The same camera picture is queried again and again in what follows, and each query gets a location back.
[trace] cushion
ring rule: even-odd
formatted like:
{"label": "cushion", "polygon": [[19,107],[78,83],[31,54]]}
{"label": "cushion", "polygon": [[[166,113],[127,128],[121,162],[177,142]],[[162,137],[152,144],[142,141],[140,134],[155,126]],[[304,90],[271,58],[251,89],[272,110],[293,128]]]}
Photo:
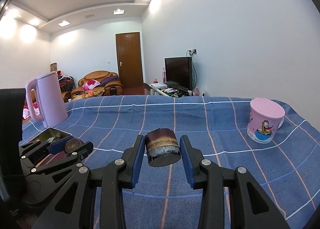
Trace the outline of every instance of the cushion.
{"label": "cushion", "polygon": [[100,82],[98,82],[97,80],[89,80],[84,85],[82,85],[82,88],[84,90],[88,90],[88,89],[92,90],[93,88],[95,88],[99,84],[100,84]]}
{"label": "cushion", "polygon": [[87,80],[90,80],[90,79],[103,79],[105,77],[108,76],[110,72],[108,71],[94,71],[90,74],[87,74],[84,78],[87,79]]}

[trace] black tv screen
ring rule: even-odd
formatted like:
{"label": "black tv screen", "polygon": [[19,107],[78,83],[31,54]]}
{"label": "black tv screen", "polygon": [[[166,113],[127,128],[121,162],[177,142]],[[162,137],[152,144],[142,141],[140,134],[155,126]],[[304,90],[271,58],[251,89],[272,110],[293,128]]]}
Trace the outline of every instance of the black tv screen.
{"label": "black tv screen", "polygon": [[182,90],[192,90],[191,57],[165,58],[167,85]]}

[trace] pink cloth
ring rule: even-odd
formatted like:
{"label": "pink cloth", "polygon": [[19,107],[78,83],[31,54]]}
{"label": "pink cloth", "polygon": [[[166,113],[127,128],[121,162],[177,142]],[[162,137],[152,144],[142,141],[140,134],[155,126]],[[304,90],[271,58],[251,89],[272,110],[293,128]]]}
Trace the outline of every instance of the pink cloth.
{"label": "pink cloth", "polygon": [[93,88],[95,88],[96,86],[98,86],[100,83],[97,80],[89,80],[88,82],[86,82],[84,85],[82,85],[82,88],[84,90],[92,90]]}
{"label": "pink cloth", "polygon": [[[36,102],[33,104],[33,108],[35,109],[36,115],[39,115],[40,112],[39,112],[38,104],[37,104]],[[23,107],[22,117],[23,117],[24,119],[30,117],[30,112],[29,112],[28,106],[24,106],[24,107]]]}

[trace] silver bolt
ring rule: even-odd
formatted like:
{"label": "silver bolt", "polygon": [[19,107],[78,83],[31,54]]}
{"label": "silver bolt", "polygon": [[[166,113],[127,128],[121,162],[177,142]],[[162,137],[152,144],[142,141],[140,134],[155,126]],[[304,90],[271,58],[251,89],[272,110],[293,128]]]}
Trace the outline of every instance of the silver bolt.
{"label": "silver bolt", "polygon": [[203,159],[203,160],[201,160],[201,163],[202,163],[202,165],[209,166],[211,164],[211,161],[207,160],[207,159]]}
{"label": "silver bolt", "polygon": [[81,168],[79,168],[79,172],[81,173],[81,174],[84,174],[84,173],[86,173],[88,171],[88,168],[87,167],[81,167]]}
{"label": "silver bolt", "polygon": [[238,167],[238,172],[244,174],[247,172],[247,169],[245,167]]}
{"label": "silver bolt", "polygon": [[116,159],[115,160],[115,164],[116,165],[122,165],[124,163],[124,160],[123,159]]}

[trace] kettle handle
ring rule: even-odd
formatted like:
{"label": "kettle handle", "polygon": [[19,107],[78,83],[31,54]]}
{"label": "kettle handle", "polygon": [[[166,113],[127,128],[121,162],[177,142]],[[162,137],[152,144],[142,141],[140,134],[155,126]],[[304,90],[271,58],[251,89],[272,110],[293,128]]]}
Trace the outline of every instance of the kettle handle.
{"label": "kettle handle", "polygon": [[37,79],[32,79],[31,81],[28,81],[26,84],[26,99],[27,99],[27,103],[28,103],[28,108],[29,108],[29,112],[31,117],[35,120],[35,121],[44,121],[44,117],[41,115],[41,112],[39,115],[36,115],[35,113],[35,109],[33,108],[33,103],[32,103],[32,98],[31,98],[31,90],[34,89],[35,90],[35,95],[36,95],[36,101],[38,104],[38,108],[42,109],[41,106],[41,102],[39,99],[39,92],[38,92],[38,82]]}

